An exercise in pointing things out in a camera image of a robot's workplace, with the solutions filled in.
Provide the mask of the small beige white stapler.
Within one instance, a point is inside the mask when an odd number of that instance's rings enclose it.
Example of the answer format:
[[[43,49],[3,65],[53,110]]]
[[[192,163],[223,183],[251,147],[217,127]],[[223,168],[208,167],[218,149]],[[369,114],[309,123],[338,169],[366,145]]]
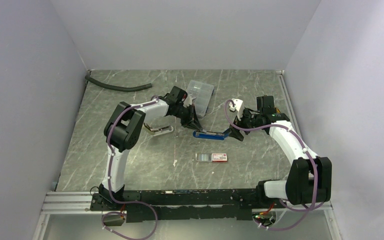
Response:
[[[174,128],[173,126],[171,125],[168,125],[168,126],[164,126],[164,127],[157,127],[157,128],[153,128],[151,127],[149,124],[147,123],[144,123],[143,124],[143,129],[151,136],[153,137],[157,137],[157,136],[161,136],[161,135],[164,135],[164,134],[168,134],[168,133],[171,133],[174,131]]]

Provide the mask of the red white staples box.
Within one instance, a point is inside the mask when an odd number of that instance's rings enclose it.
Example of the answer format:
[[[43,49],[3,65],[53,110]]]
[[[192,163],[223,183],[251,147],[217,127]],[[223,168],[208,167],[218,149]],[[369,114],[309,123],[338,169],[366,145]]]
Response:
[[[225,163],[228,161],[226,153],[196,153],[195,159],[198,162]]]

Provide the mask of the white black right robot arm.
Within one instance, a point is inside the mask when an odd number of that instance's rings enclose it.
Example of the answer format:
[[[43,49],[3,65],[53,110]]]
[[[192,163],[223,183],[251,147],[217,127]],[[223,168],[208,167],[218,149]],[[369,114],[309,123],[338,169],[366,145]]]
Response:
[[[224,111],[236,113],[234,120],[228,119],[230,127],[238,133],[264,131],[284,152],[290,163],[285,180],[263,180],[257,185],[255,202],[262,208],[274,199],[284,205],[301,205],[310,211],[321,207],[331,197],[332,163],[328,157],[320,157],[304,143],[295,131],[289,117],[275,107],[273,96],[257,97],[257,110],[245,107],[240,99],[228,99]]]

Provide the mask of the blue black stapler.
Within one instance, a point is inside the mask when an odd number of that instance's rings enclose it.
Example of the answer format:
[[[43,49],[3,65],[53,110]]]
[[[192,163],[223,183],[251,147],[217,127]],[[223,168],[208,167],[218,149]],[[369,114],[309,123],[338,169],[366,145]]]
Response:
[[[230,129],[227,129],[223,132],[214,132],[214,131],[198,131],[195,130],[192,135],[195,138],[199,139],[208,139],[208,140],[220,140],[223,141],[226,139],[231,133]]]

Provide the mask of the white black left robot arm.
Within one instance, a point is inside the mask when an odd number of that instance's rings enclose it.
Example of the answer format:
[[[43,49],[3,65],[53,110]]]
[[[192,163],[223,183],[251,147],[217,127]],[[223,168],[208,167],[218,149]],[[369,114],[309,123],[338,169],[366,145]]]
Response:
[[[167,116],[178,118],[184,128],[203,129],[192,99],[177,86],[166,95],[154,96],[150,101],[139,104],[122,101],[115,108],[104,128],[108,159],[105,177],[98,187],[103,203],[110,210],[117,210],[123,204],[127,158],[139,140],[143,125]]]

